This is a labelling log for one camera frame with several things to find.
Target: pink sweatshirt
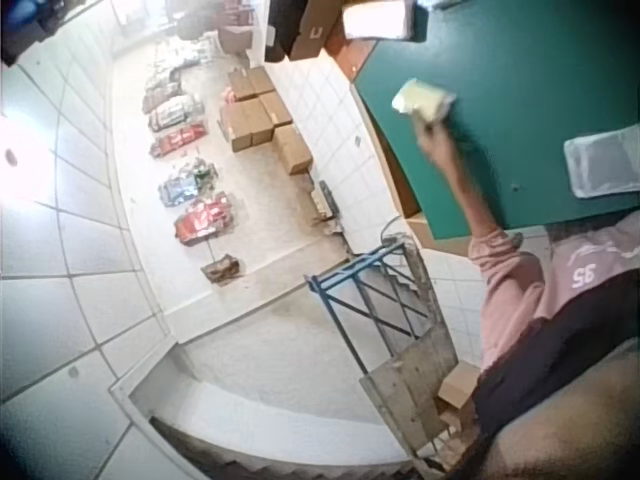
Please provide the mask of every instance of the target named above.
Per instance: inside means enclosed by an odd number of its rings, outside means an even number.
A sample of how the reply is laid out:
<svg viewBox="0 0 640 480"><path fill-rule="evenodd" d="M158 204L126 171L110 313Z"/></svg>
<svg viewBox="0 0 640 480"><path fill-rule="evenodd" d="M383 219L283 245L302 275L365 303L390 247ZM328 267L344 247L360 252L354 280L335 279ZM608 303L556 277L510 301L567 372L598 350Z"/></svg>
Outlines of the pink sweatshirt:
<svg viewBox="0 0 640 480"><path fill-rule="evenodd" d="M469 258L488 285L481 329L486 370L534 319L552 319L576 295L640 268L640 210L615 226L555 244L546 281L538 258L520 252L502 230L472 239Z"/></svg>

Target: railing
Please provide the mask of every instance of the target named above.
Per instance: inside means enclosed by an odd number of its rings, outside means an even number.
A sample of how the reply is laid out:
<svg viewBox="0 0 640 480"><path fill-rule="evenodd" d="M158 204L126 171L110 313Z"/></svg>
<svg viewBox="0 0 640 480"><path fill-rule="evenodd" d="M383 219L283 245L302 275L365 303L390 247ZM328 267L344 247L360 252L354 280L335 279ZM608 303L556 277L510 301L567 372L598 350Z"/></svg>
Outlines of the railing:
<svg viewBox="0 0 640 480"><path fill-rule="evenodd" d="M382 245L376 248L375 250L372 250L369 253L361 255L356 259L354 259L353 261L351 261L350 263L348 263L347 265L340 268L339 270L336 270L324 275L320 275L320 276L310 275L305 277L310 290L318 294L318 296L320 297L320 300L322 301L325 308L327 309L329 316L331 317L338 331L340 332L342 339L344 340L347 347L349 348L351 355L353 355L353 358L358 364L358 367L360 367L360 370L362 370L362 373L365 375L369 373L369 371L365 366L364 362L362 361L362 358L358 354L358 351L355 345L349 338L349 335L347 334L347 331L345 330L344 325L340 321L339 315L334 309L334 305L339 305L341 307L344 307L354 313L357 313L373 321L378 333L380 334L380 337L382 338L382 342L384 343L386 349L389 351L389 354L392 357L399 352L395 351L394 346L390 341L387 332L385 331L385 328L391 329L395 332L406 335L413 339L417 339L418 335L416 334L416 328L411 323L411 319L409 318L409 312L419 315L423 318L429 318L429 316L426 313L414 308L413 306L408 305L406 302L402 300L400 291L398 290L398 285L396 284L395 279L392 278L392 273L397 275L399 278L406 280L410 284L416 285L416 282L411 276L400 271L393 265L389 265L387 261L387 258L391 255L402 255L406 259L405 248L406 247L404 242L399 240L390 246ZM380 271L382 272L383 276L385 277L387 282L391 285L391 290L393 291L393 295L381 290L380 288L375 287L374 285L371 285L370 283L364 281L361 278L361 275L367 269L371 269L373 267L380 268ZM349 302L342 300L331 293L331 291L334 288L349 281L352 281L355 284L355 287L358 293L360 294L360 298L362 299L366 310L358 308L355 305L352 305ZM380 315L378 314L374 303L371 301L371 297L369 296L369 291L375 292L376 294L381 295L382 297L397 303L400 306L400 309L402 311L402 316L404 318L407 328L406 329L402 328L398 325L395 325L392 322L389 322L383 318L380 318Z"/></svg>

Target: green table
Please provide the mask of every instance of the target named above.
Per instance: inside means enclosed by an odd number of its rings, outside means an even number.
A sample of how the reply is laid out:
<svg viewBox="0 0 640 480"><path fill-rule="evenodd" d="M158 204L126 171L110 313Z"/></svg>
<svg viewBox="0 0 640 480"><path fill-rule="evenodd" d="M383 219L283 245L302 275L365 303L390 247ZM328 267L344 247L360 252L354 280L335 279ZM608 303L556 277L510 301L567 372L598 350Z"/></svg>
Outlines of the green table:
<svg viewBox="0 0 640 480"><path fill-rule="evenodd" d="M469 0L431 15L424 43L379 42L356 88L387 136L435 238L468 230L391 99L412 77L458 96L449 116L467 164L507 228L639 205L578 199L563 144L638 122L640 27L613 0Z"/></svg>

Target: red package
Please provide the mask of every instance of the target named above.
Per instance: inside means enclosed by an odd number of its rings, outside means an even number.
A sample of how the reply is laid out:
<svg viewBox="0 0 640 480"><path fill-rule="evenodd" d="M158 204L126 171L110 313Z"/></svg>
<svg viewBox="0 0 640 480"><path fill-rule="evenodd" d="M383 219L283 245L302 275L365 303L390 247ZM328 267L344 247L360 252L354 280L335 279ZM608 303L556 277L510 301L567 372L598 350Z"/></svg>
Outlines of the red package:
<svg viewBox="0 0 640 480"><path fill-rule="evenodd" d="M213 198L198 198L174 222L176 237L183 245L195 245L225 230L231 220L231 203L226 193L219 192Z"/></svg>
<svg viewBox="0 0 640 480"><path fill-rule="evenodd" d="M202 122L192 123L179 130L156 138L155 142L151 145L149 153L155 158L164 157L180 147L195 142L206 134L207 129Z"/></svg>

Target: hand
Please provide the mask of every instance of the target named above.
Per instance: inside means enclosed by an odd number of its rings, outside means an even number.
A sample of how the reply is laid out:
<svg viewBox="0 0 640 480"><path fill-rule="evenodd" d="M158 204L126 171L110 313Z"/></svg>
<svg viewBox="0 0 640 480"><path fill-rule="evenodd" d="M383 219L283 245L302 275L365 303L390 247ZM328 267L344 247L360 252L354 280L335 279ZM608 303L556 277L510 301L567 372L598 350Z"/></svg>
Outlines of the hand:
<svg viewBox="0 0 640 480"><path fill-rule="evenodd" d="M460 155L447 128L436 122L431 125L418 114L411 116L418 140L418 147L447 178L457 176L461 169Z"/></svg>

